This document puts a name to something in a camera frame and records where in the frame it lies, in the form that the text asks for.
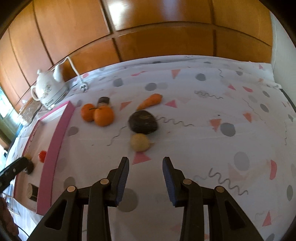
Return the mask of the person's left hand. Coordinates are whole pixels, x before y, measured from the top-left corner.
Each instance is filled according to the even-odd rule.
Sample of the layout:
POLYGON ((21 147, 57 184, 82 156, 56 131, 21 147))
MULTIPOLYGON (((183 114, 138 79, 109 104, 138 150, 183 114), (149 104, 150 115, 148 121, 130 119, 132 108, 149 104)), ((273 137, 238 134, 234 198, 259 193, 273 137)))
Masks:
POLYGON ((14 223, 14 220, 8 210, 6 201, 1 197, 1 223, 8 233, 14 237, 18 236, 18 227, 14 223))

